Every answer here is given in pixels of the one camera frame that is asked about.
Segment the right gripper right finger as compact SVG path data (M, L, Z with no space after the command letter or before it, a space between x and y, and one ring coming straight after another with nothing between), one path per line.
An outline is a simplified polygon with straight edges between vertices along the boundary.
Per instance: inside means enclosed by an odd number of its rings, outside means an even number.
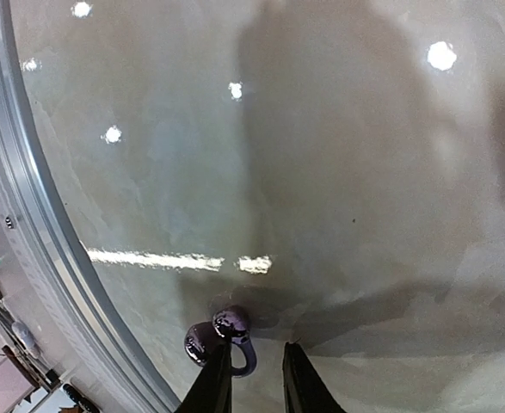
M345 413L297 342L285 344L282 371L286 412Z

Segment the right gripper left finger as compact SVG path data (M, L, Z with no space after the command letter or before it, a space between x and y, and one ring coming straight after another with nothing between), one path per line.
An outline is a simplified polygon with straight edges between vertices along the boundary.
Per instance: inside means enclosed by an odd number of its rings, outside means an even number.
M226 343L216 347L178 407L178 413L230 413L231 381L231 347Z

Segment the purple chrome earbud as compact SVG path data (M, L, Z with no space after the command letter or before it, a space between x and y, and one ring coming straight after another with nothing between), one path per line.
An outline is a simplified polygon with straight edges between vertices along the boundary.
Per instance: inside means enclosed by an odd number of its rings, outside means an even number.
M197 366L204 367L218 346L234 345L242 352L245 365L232 367L231 374L235 378L244 378L250 376L257 367L250 331L248 313L239 305L231 305L217 311L211 321L191 326L184 338L184 349Z

